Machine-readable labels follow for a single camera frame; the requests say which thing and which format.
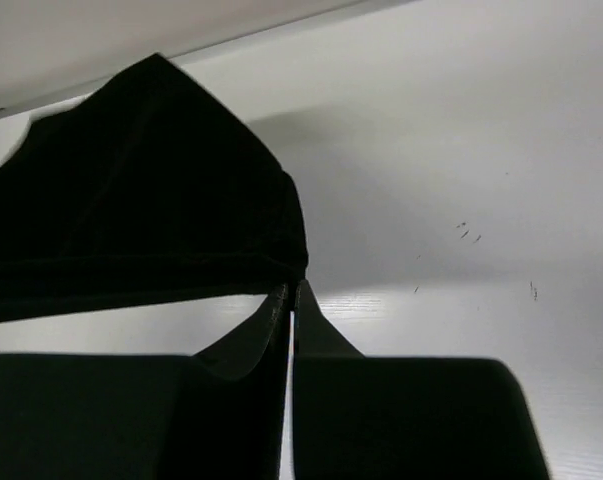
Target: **folded cloth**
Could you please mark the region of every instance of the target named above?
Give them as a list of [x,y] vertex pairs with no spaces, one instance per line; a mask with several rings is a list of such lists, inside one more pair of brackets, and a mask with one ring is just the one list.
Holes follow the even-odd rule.
[[305,276],[294,182],[160,55],[35,121],[0,168],[0,322]]

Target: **black fabric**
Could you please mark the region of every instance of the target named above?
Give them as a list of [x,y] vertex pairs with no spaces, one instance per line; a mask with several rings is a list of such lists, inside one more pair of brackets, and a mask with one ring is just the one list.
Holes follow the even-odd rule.
[[292,179],[159,55],[34,122],[0,168],[0,321],[268,293],[307,263]]
[[289,312],[194,357],[0,355],[0,480],[276,480]]
[[489,359],[372,358],[295,301],[296,480],[547,480],[515,377]]

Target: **black cloth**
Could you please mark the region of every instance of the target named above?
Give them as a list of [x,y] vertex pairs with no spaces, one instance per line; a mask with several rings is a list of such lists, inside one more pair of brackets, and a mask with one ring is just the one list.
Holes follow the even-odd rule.
[[290,176],[160,55],[35,121],[0,168],[0,321],[268,293],[307,264]]

